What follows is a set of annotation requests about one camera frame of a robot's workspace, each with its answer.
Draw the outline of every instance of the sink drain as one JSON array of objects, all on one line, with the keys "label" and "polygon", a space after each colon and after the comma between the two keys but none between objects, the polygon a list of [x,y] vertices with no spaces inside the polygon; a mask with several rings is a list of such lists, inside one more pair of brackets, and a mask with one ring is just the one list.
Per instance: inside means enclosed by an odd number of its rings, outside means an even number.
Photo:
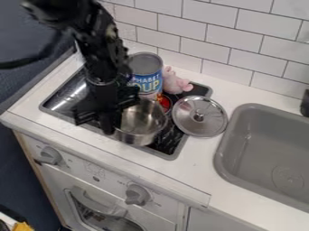
[{"label": "sink drain", "polygon": [[302,174],[289,167],[275,167],[272,173],[272,180],[281,192],[289,196],[298,196],[304,188]]}]

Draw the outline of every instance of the cable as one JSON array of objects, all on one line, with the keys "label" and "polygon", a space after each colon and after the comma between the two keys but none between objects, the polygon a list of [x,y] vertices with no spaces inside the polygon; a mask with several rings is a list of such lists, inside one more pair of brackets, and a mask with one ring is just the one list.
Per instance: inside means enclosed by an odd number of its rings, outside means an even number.
[{"label": "cable", "polygon": [[27,58],[19,60],[0,62],[0,69],[15,69],[49,57],[55,46],[61,40],[61,37],[62,33],[60,31],[56,31],[52,36],[50,42],[47,43],[45,47],[38,54],[34,54]]}]

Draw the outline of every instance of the white subway tile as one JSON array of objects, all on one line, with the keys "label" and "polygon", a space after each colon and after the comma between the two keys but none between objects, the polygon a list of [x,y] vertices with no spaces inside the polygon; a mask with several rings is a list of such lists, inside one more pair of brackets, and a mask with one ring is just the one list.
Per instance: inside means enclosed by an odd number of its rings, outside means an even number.
[{"label": "white subway tile", "polygon": [[123,39],[136,40],[136,27],[125,23],[117,22],[119,37]]},{"label": "white subway tile", "polygon": [[229,48],[209,44],[207,42],[198,42],[195,40],[182,38],[181,52],[193,56],[201,57],[207,60],[227,62]]},{"label": "white subway tile", "polygon": [[304,91],[309,88],[309,85],[303,83],[261,73],[254,74],[251,86],[295,98],[302,98]]},{"label": "white subway tile", "polygon": [[182,0],[136,0],[136,8],[181,16]]},{"label": "white subway tile", "polygon": [[129,40],[123,40],[125,47],[128,47],[129,51],[128,54],[134,54],[138,52],[152,52],[152,53],[157,53],[156,47],[145,45],[139,42],[133,42]]},{"label": "white subway tile", "polygon": [[309,22],[304,21],[297,40],[299,42],[309,43]]},{"label": "white subway tile", "polygon": [[206,24],[159,14],[159,31],[204,40]]},{"label": "white subway tile", "polygon": [[183,18],[234,27],[237,9],[222,5],[183,0]]},{"label": "white subway tile", "polygon": [[114,5],[111,3],[98,1],[113,17],[115,17]]},{"label": "white subway tile", "polygon": [[266,36],[263,41],[261,53],[309,64],[309,45],[305,43],[291,42]]},{"label": "white subway tile", "polygon": [[294,40],[300,24],[301,21],[297,19],[240,10],[237,28]]},{"label": "white subway tile", "polygon": [[207,42],[258,52],[263,35],[208,25]]},{"label": "white subway tile", "polygon": [[194,72],[201,72],[201,59],[189,55],[159,49],[159,55],[164,60],[164,65],[172,65]]},{"label": "white subway tile", "polygon": [[263,12],[269,12],[272,4],[272,0],[211,0],[211,2]]},{"label": "white subway tile", "polygon": [[247,86],[249,85],[252,77],[252,71],[250,70],[239,69],[207,60],[203,61],[202,73]]},{"label": "white subway tile", "polygon": [[137,41],[166,48],[172,51],[179,51],[180,37],[164,32],[155,32],[137,27]]},{"label": "white subway tile", "polygon": [[272,13],[309,20],[309,1],[276,0]]},{"label": "white subway tile", "polygon": [[110,2],[113,4],[127,5],[134,7],[134,0],[105,0],[105,2]]},{"label": "white subway tile", "polygon": [[122,23],[129,23],[150,29],[157,28],[157,15],[122,5],[115,5],[116,20]]},{"label": "white subway tile", "polygon": [[284,78],[309,84],[309,66],[290,61],[287,64]]},{"label": "white subway tile", "polygon": [[244,69],[253,69],[279,77],[283,75],[286,67],[285,60],[279,60],[260,54],[237,50],[232,50],[229,64]]}]

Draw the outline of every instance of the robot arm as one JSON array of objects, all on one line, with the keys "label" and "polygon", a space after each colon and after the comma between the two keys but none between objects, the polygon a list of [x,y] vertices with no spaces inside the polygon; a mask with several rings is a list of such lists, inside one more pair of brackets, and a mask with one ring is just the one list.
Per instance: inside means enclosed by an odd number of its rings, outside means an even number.
[{"label": "robot arm", "polygon": [[76,125],[92,119],[105,134],[119,126],[122,110],[138,102],[138,88],[127,82],[127,48],[113,17],[95,0],[24,0],[22,6],[41,23],[74,36],[85,59],[89,95],[74,108]]}]

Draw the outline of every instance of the stovetop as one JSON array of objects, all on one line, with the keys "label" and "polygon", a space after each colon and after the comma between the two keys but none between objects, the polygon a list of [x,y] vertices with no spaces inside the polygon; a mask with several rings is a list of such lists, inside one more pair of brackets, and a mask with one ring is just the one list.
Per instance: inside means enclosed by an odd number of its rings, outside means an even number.
[{"label": "stovetop", "polygon": [[[71,109],[88,94],[88,88],[85,78],[85,70],[77,71],[67,82],[55,90],[44,102],[40,105],[40,109],[53,116],[57,116],[65,121],[74,124],[73,114]],[[190,92],[183,92],[179,95],[171,95],[164,92],[164,95],[170,99],[174,105],[180,98],[187,96],[206,96],[210,97],[212,90],[209,87],[192,82],[193,90]],[[169,117],[168,125],[165,129],[157,135],[154,142],[148,146],[134,146],[137,149],[149,152],[151,154],[162,157],[166,160],[174,160],[177,158],[181,149],[183,148],[188,135],[184,134],[177,128],[172,119],[171,111],[167,112]],[[98,121],[91,121],[82,127],[102,134]]]}]

